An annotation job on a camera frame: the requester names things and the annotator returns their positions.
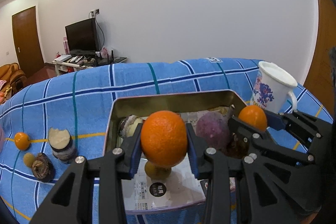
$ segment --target orange fruit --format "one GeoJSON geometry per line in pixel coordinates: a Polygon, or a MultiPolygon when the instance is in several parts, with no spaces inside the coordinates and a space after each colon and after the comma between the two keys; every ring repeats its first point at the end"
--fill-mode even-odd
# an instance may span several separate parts
{"type": "Polygon", "coordinates": [[[14,142],[19,150],[26,150],[30,145],[29,137],[26,133],[18,132],[14,136],[14,142]]]}
{"type": "Polygon", "coordinates": [[[179,164],[188,148],[184,121],[180,115],[167,110],[154,112],[145,120],[140,139],[147,159],[163,168],[179,164]]]}
{"type": "Polygon", "coordinates": [[[266,131],[267,117],[265,112],[256,105],[250,105],[243,108],[238,116],[243,122],[259,129],[260,131],[266,131]]]}

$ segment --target tablecloth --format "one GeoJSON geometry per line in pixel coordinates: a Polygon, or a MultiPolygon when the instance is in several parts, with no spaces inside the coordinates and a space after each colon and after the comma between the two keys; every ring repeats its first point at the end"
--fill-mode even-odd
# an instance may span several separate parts
{"type": "MultiPolygon", "coordinates": [[[[0,195],[24,224],[30,218],[53,184],[68,167],[52,156],[46,142],[48,130],[68,129],[76,136],[80,155],[88,159],[102,156],[105,132],[112,102],[120,97],[202,92],[232,89],[249,101],[257,76],[259,60],[218,58],[181,60],[175,63],[114,64],[81,70],[55,77],[24,88],[0,106],[0,126],[6,141],[0,154],[0,195]],[[17,132],[26,132],[34,142],[25,152],[46,153],[56,168],[50,183],[36,180],[22,161],[13,142],[17,132]]],[[[321,103],[303,86],[294,90],[298,109],[332,122],[321,103]]],[[[287,101],[282,112],[290,112],[287,101]]],[[[273,138],[289,148],[305,148],[285,131],[271,130],[273,138]]],[[[94,188],[93,223],[98,223],[98,181],[94,188]]],[[[199,223],[204,205],[164,214],[127,216],[128,223],[199,223]]],[[[231,222],[235,222],[235,213],[231,222]]]]}

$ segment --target purple fruit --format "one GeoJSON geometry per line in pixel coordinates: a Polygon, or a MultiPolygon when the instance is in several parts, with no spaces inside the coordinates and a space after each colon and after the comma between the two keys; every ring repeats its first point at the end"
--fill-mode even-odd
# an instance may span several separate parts
{"type": "Polygon", "coordinates": [[[227,126],[227,121],[232,114],[231,108],[225,116],[219,112],[206,113],[197,121],[196,135],[204,138],[209,147],[226,150],[232,138],[227,126]]]}

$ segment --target black tv screen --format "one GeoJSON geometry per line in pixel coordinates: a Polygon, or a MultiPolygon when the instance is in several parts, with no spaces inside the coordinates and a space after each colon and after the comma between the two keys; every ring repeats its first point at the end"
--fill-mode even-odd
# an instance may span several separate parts
{"type": "Polygon", "coordinates": [[[86,19],[65,27],[69,50],[99,51],[95,18],[86,19]]]}

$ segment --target wooden door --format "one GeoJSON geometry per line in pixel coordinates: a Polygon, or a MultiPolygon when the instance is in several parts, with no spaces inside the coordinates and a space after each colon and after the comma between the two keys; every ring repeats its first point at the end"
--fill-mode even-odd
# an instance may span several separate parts
{"type": "Polygon", "coordinates": [[[26,77],[30,77],[44,67],[37,35],[36,7],[31,7],[13,15],[12,28],[20,68],[24,71],[26,77]]]}
{"type": "Polygon", "coordinates": [[[307,88],[334,115],[334,89],[331,82],[329,50],[336,46],[336,7],[332,0],[319,0],[319,30],[307,88]]]}

